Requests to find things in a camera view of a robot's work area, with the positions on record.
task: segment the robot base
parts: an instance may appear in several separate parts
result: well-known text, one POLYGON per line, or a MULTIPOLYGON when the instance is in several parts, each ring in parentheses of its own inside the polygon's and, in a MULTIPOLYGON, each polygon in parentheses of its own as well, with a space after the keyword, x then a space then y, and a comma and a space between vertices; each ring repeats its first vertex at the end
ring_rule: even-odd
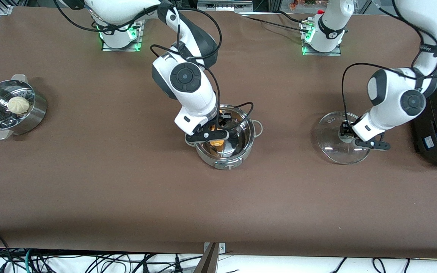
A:
MULTIPOLYGON (((348 122, 358 117, 348 113, 348 122)), ((340 126, 346 121, 344 111, 331 112, 324 116, 316 127, 316 138, 321 151, 337 164, 355 164, 364 160, 370 149, 355 145, 355 139, 340 135, 340 126)))
POLYGON ((331 52, 325 53, 325 52, 319 52, 319 51, 313 49, 311 47, 311 45, 309 45, 309 43, 307 43, 305 41, 307 36, 311 35, 311 31, 312 31, 312 27, 313 27, 313 22, 309 19, 312 19, 312 17, 309 17, 308 20, 303 20, 301 23, 299 23, 300 29, 305 29, 305 30, 309 31, 307 33, 305 33, 305 32, 301 33, 302 54, 303 55, 315 55, 315 56, 341 56, 340 45, 337 45, 336 48, 334 50, 332 50, 331 52))
POLYGON ((110 52, 138 52, 141 51, 141 45, 143 42, 143 33, 144 33, 144 22, 145 20, 137 21, 132 26, 132 29, 129 29, 128 32, 130 35, 135 36, 135 40, 130 42, 129 45, 123 48, 111 48, 109 47, 101 37, 102 41, 102 51, 110 51, 110 52))

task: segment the stainless steel pot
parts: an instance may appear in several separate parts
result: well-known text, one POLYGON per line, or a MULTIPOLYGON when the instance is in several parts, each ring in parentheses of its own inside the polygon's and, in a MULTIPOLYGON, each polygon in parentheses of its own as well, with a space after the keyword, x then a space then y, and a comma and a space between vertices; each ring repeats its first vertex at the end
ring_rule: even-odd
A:
MULTIPOLYGON (((232 105, 221 104, 220 109, 224 114, 232 115, 232 120, 228 121, 224 127, 235 126, 247 116, 247 113, 242 109, 233 108, 232 105)), ((260 136, 262 131, 263 127, 259 121, 247 118, 235 128, 234 133, 220 147, 212 146, 209 142, 195 143, 194 145, 187 142, 187 144, 195 147, 196 152, 205 163, 216 169, 230 170, 240 166, 247 159, 254 139, 260 136), (260 133, 256 134, 255 124, 260 126, 260 133)))
POLYGON ((0 82, 0 140, 31 131, 42 121, 46 111, 47 100, 29 85, 25 75, 16 74, 10 80, 0 82), (30 103, 23 114, 8 110, 8 101, 16 96, 30 103))

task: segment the brown tabletop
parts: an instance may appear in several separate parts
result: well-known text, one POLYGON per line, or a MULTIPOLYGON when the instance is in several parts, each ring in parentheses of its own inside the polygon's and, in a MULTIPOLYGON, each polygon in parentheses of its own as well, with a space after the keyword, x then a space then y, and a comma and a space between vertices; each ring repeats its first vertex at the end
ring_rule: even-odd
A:
MULTIPOLYGON (((67 11, 90 26, 86 11, 67 11)), ((174 32, 146 25, 141 52, 102 52, 56 9, 15 8, 0 21, 0 81, 24 73, 48 100, 30 133, 0 142, 0 233, 10 247, 236 254, 437 257, 437 167, 414 152, 409 126, 387 132, 388 152, 331 164, 312 128, 342 109, 345 67, 404 67, 418 36, 386 16, 353 16, 341 57, 302 56, 297 31, 233 12, 223 32, 222 102, 255 103, 264 124, 245 163, 206 165, 173 123, 180 104, 151 78, 149 45, 174 32)), ((186 13, 217 37, 203 15, 186 13)), ((277 15, 262 19, 295 26, 277 15)), ((347 75, 349 110, 371 107, 375 71, 347 75)))

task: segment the white surface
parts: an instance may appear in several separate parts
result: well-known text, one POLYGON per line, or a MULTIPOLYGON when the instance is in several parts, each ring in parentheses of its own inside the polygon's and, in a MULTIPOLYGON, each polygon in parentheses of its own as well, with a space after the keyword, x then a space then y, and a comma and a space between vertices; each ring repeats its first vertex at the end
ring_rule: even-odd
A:
MULTIPOLYGON (((180 259, 198 256, 198 254, 180 254, 180 259)), ((130 255, 132 260, 140 260, 143 255, 130 255)), ((174 254, 159 254, 149 261, 168 261, 174 263, 174 254)), ((49 260, 48 264, 57 273, 83 273, 94 261, 93 257, 79 257, 72 259, 55 258, 49 260)), ((228 273, 234 270, 238 273, 330 273, 336 269, 342 258, 338 257, 288 257, 288 256, 239 256, 222 255, 218 263, 217 273, 228 273)), ((183 268, 196 266, 199 259, 182 263, 183 268)), ((406 265, 405 259, 382 259, 387 273, 402 273, 406 265)), ((166 265, 149 265, 149 271, 156 273, 166 265)), ((10 265, 6 273, 12 272, 10 265)), ((22 268, 17 268, 18 273, 25 273, 22 268)), ((106 273, 123 273, 124 266, 113 264, 106 273)), ((348 258, 340 269, 339 273, 375 273, 371 259, 348 258)), ((411 260, 408 273, 437 273, 437 260, 411 260)))

